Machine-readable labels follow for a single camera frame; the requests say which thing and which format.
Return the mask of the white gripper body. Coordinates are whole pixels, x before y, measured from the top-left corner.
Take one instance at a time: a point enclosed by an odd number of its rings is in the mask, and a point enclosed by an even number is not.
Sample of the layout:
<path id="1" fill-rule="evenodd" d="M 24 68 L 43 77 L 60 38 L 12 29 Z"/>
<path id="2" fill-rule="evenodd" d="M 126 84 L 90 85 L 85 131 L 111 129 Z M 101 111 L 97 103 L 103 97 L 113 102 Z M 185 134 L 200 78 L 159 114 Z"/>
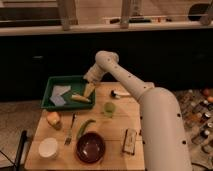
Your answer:
<path id="1" fill-rule="evenodd" d="M 102 80 L 105 74 L 105 70 L 103 70 L 98 64 L 94 64 L 92 67 L 89 68 L 83 78 L 89 83 L 97 84 Z"/>

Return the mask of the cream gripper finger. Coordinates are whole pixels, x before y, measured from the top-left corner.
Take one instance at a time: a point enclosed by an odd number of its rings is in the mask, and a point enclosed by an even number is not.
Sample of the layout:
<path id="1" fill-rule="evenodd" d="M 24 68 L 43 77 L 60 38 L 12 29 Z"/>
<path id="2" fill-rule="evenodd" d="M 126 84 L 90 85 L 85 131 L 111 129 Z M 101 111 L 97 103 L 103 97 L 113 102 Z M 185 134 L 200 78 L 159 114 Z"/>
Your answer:
<path id="1" fill-rule="evenodd" d="M 94 90 L 95 85 L 93 83 L 87 83 L 84 89 L 83 96 L 88 98 Z"/>

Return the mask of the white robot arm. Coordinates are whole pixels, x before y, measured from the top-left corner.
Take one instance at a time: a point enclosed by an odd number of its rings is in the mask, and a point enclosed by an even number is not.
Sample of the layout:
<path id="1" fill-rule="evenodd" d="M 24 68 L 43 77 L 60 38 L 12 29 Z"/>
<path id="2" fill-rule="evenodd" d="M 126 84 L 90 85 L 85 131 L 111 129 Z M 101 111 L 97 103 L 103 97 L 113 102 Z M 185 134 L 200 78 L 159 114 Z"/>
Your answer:
<path id="1" fill-rule="evenodd" d="M 169 90 L 144 82 L 118 64 L 115 52 L 98 51 L 84 75 L 99 83 L 110 73 L 138 102 L 147 171 L 193 171 L 179 103 Z"/>

